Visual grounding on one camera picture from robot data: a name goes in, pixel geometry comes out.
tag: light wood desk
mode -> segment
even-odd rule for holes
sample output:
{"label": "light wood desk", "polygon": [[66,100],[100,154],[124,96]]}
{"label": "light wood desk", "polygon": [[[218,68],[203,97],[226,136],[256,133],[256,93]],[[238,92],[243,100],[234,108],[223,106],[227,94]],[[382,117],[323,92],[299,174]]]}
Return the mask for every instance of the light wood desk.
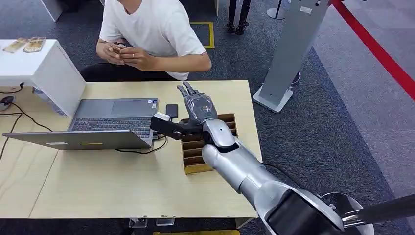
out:
{"label": "light wood desk", "polygon": [[[166,104],[177,103],[178,119],[187,118],[184,100],[176,88],[179,84],[89,83],[83,98],[158,97],[159,111],[164,112]],[[261,161],[248,82],[197,81],[191,85],[212,97],[218,113],[235,114],[240,139]],[[180,141],[171,138],[165,148],[148,155],[114,150],[58,151],[30,214],[30,218],[129,217],[248,218],[257,215],[248,201],[215,171],[186,176]]]}
{"label": "light wood desk", "polygon": [[[9,91],[0,87],[0,91]],[[54,131],[66,130],[70,118],[56,114],[45,102],[31,93],[31,87],[17,94],[15,102],[38,123]],[[0,114],[20,112],[16,107]],[[10,132],[18,115],[0,116],[0,134]],[[43,127],[22,116],[14,132],[46,132]],[[0,148],[6,137],[0,135]],[[9,139],[0,161],[0,218],[28,218],[41,191],[57,150]]]}

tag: computer mouse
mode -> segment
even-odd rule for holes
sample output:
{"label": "computer mouse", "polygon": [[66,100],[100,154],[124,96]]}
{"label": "computer mouse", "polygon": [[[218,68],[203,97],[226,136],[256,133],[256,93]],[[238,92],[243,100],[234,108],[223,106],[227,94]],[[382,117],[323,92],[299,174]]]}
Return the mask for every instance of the computer mouse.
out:
{"label": "computer mouse", "polygon": [[10,107],[11,103],[15,100],[14,96],[6,96],[0,100],[0,111],[6,110]]}

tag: power cord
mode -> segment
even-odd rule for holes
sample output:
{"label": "power cord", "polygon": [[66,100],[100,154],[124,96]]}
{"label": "power cord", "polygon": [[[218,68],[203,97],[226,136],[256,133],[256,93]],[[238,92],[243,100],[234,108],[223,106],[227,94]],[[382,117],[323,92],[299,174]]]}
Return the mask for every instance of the power cord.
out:
{"label": "power cord", "polygon": [[159,150],[159,149],[164,148],[164,146],[167,144],[167,136],[165,136],[165,135],[163,135],[163,136],[159,136],[159,140],[160,140],[161,138],[164,138],[164,143],[163,143],[160,147],[155,148],[155,149],[153,149],[153,150],[151,150],[151,151],[148,151],[148,152],[138,152],[138,151],[132,151],[132,150],[121,150],[121,149],[116,149],[116,151],[118,151],[118,152],[122,152],[122,153],[138,153],[138,154],[149,154],[149,153],[153,153],[153,152],[156,152],[156,151],[157,151],[157,150]]}
{"label": "power cord", "polygon": [[[49,131],[52,131],[50,128],[48,128],[46,126],[43,126],[43,125],[39,124],[37,121],[35,121],[35,119],[33,119],[30,115],[28,115],[27,113],[25,113],[17,104],[15,104],[15,103],[11,103],[11,104],[13,104],[14,106],[16,106],[21,111],[21,113],[0,114],[0,116],[19,115],[16,118],[16,120],[15,120],[13,126],[12,126],[12,129],[10,130],[10,133],[13,132],[14,128],[16,127],[17,122],[19,121],[19,119],[22,117],[23,114],[26,115],[28,118],[30,118],[36,125],[41,126],[41,127],[45,128],[45,129],[47,129]],[[1,158],[3,157],[3,152],[4,152],[4,149],[6,148],[6,145],[7,145],[7,142],[8,141],[9,141],[9,137],[6,138],[6,141],[4,142],[3,147],[1,148],[0,161],[1,161]]]}
{"label": "power cord", "polygon": [[19,86],[20,86],[20,89],[18,89],[17,91],[12,91],[12,92],[0,92],[0,94],[13,94],[13,93],[17,93],[17,92],[19,92],[19,91],[21,91],[21,90],[23,90],[23,85],[24,85],[24,82],[22,82]]}
{"label": "power cord", "polygon": [[301,184],[300,182],[298,182],[296,179],[294,179],[290,174],[288,174],[285,170],[283,170],[281,167],[273,165],[273,164],[269,164],[269,163],[262,163],[263,165],[266,166],[270,166],[273,167],[275,169],[277,169],[278,171],[280,171],[282,174],[284,174],[285,176],[288,177],[288,179],[290,179],[292,182],[294,182],[296,185],[298,185],[301,189],[305,189],[309,192],[311,192],[309,189],[307,189],[303,184]]}
{"label": "power cord", "polygon": [[[12,129],[10,130],[10,133],[12,133],[13,132],[13,130],[14,130],[14,128],[16,127],[16,124],[17,124],[17,121],[19,121],[19,119],[22,117],[22,113],[11,113],[11,114],[0,114],[0,116],[11,116],[11,115],[19,115],[17,118],[16,118],[16,120],[14,121],[14,124],[13,124],[13,126],[12,126]],[[3,144],[3,147],[1,148],[1,152],[0,152],[0,161],[1,161],[1,158],[3,157],[3,152],[4,152],[4,149],[6,148],[6,145],[7,145],[7,142],[9,141],[9,137],[7,137],[6,138],[6,141],[4,142],[4,144]]]}
{"label": "power cord", "polygon": [[36,125],[38,125],[38,126],[41,126],[41,127],[43,127],[43,128],[45,128],[45,129],[47,129],[48,131],[50,131],[50,132],[53,132],[49,127],[47,127],[47,126],[43,126],[42,124],[39,124],[37,121],[35,121],[35,119],[33,119],[31,116],[29,116],[27,113],[25,113],[17,104],[15,104],[15,103],[11,103],[12,105],[14,105],[14,106],[16,106],[19,110],[20,110],[20,112],[22,112],[24,115],[26,115],[28,118],[30,118],[30,119],[32,119],[32,121],[36,124]]}

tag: cardboard divider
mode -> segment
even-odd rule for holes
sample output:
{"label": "cardboard divider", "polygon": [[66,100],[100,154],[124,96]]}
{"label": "cardboard divider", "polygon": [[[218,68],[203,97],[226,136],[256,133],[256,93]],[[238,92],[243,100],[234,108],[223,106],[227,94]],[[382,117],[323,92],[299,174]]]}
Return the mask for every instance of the cardboard divider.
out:
{"label": "cardboard divider", "polygon": [[[218,119],[224,121],[234,136],[238,136],[234,114],[220,114]],[[188,135],[182,139],[183,164],[185,174],[204,172],[213,170],[205,164],[202,157],[202,149],[205,145],[202,135]]]}

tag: laptop keyboard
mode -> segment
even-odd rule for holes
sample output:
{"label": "laptop keyboard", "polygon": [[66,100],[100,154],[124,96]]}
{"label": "laptop keyboard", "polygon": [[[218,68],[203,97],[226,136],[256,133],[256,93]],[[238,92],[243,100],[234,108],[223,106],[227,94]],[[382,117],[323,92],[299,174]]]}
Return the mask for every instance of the laptop keyboard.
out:
{"label": "laptop keyboard", "polygon": [[141,138],[150,137],[151,117],[77,118],[72,131],[125,131]]}

